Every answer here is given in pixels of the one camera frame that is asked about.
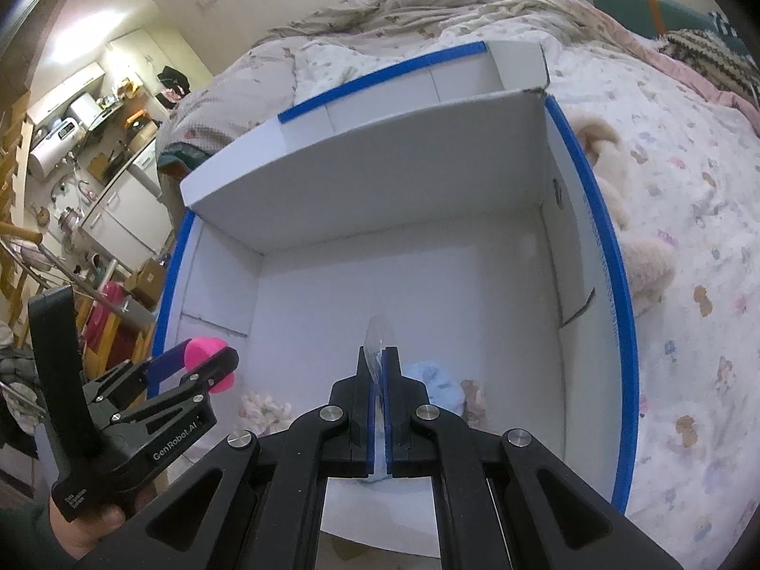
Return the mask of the person's left hand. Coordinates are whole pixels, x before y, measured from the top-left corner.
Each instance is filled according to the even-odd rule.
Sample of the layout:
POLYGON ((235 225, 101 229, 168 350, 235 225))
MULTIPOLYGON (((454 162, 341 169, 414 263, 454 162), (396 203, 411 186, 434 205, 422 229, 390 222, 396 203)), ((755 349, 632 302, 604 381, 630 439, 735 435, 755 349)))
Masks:
POLYGON ((53 498, 49 498, 47 504, 47 518, 54 539, 60 548, 75 560, 81 560, 94 551, 103 539, 113 534, 127 521, 124 510, 115 504, 85 513, 72 521, 65 519, 53 498))

